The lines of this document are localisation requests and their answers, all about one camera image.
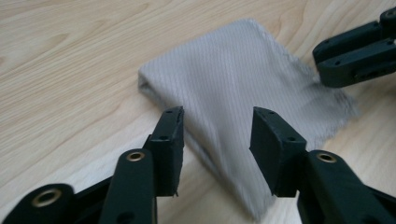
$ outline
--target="gray cloth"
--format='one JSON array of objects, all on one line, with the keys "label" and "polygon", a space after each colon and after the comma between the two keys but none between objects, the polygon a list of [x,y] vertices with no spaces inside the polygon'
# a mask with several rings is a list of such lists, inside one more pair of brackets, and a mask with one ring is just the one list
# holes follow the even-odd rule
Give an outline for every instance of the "gray cloth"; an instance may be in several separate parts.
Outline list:
[{"label": "gray cloth", "polygon": [[187,143],[259,220],[274,199],[249,151],[253,106],[277,112],[308,150],[354,114],[342,91],[315,76],[257,22],[241,20],[146,63],[138,85],[162,109],[184,106]]}]

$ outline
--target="wooden table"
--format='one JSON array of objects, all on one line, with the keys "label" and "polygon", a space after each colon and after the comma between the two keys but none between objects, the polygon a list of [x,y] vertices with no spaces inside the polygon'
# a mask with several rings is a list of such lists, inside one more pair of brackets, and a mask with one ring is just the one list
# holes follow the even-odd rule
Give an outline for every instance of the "wooden table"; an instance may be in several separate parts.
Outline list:
[{"label": "wooden table", "polygon": [[[0,218],[26,193],[64,182],[76,191],[112,175],[142,147],[161,112],[137,90],[145,62],[231,21],[254,18],[304,63],[321,40],[395,7],[369,1],[1,1]],[[345,88],[361,115],[324,149],[361,180],[396,196],[396,76]],[[159,199],[160,223],[252,223],[185,149],[178,198]],[[279,199],[262,223],[300,223]]]}]

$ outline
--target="screw hole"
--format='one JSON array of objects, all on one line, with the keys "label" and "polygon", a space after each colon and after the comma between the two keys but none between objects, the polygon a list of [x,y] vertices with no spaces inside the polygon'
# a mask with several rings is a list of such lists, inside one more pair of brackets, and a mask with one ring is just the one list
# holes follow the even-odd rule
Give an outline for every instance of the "screw hole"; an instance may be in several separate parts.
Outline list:
[{"label": "screw hole", "polygon": [[39,193],[32,200],[32,206],[44,207],[55,203],[62,195],[62,192],[58,189],[47,189]]},{"label": "screw hole", "polygon": [[128,161],[140,161],[145,158],[145,154],[143,152],[132,152],[126,156]]},{"label": "screw hole", "polygon": [[328,162],[328,163],[337,162],[337,159],[336,159],[334,156],[329,155],[329,154],[327,154],[327,153],[319,153],[319,154],[317,155],[317,157],[318,157],[318,159],[320,159],[321,161],[325,161],[325,162]]},{"label": "screw hole", "polygon": [[119,214],[117,217],[117,223],[119,224],[131,224],[134,221],[134,213],[133,212],[124,212]]}]

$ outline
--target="light wooden surface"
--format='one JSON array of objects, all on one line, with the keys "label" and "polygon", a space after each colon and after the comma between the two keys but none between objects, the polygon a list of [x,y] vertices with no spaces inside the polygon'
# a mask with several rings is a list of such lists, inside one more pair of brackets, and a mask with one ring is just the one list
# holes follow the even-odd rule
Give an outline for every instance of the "light wooden surface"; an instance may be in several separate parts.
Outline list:
[{"label": "light wooden surface", "polygon": [[[161,112],[137,90],[145,62],[198,35],[254,18],[304,63],[320,41],[396,6],[369,1],[6,1],[0,3],[0,219],[48,183],[76,191],[110,176]],[[396,196],[396,76],[345,88],[361,115],[324,147],[369,186]],[[178,198],[160,223],[252,223],[186,147]],[[295,199],[262,223],[300,223]]]}]

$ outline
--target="black plastic part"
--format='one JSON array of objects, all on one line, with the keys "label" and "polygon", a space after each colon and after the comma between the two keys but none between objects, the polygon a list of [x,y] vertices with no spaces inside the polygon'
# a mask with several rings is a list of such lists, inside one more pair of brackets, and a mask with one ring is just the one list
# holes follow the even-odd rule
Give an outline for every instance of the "black plastic part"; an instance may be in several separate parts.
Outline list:
[{"label": "black plastic part", "polygon": [[98,223],[111,177],[76,194],[76,224]]},{"label": "black plastic part", "polygon": [[305,145],[305,139],[277,113],[254,107],[250,151],[276,196],[295,196],[298,183],[295,167],[306,154]]},{"label": "black plastic part", "polygon": [[157,196],[177,194],[183,163],[183,115],[181,106],[165,110],[143,146],[153,155]]},{"label": "black plastic part", "polygon": [[297,205],[304,224],[396,223],[395,198],[363,185],[339,156],[308,153],[304,146],[278,114],[254,108],[250,150],[276,196],[300,191]]},{"label": "black plastic part", "polygon": [[395,221],[341,157],[313,150],[306,158],[304,173],[323,211],[324,223]]},{"label": "black plastic part", "polygon": [[129,150],[119,158],[99,223],[156,223],[155,200],[151,153]]},{"label": "black plastic part", "polygon": [[27,194],[4,220],[5,224],[70,223],[74,192],[66,184],[50,184]]},{"label": "black plastic part", "polygon": [[[74,194],[65,184],[53,184],[26,195],[10,212],[4,223],[156,223],[156,196],[173,196],[183,162],[183,107],[163,112],[144,149],[134,149],[120,156],[115,176],[109,177]],[[142,152],[142,160],[125,154]],[[51,196],[59,196],[46,206],[32,206],[40,197],[44,203]]]},{"label": "black plastic part", "polygon": [[323,85],[340,88],[396,71],[396,7],[319,43],[313,56]]},{"label": "black plastic part", "polygon": [[396,198],[381,192],[377,189],[373,189],[370,187],[369,190],[372,194],[376,197],[376,199],[384,206],[385,209],[393,216],[395,223],[396,223]]},{"label": "black plastic part", "polygon": [[377,41],[317,64],[323,85],[340,88],[396,71],[393,39]]}]

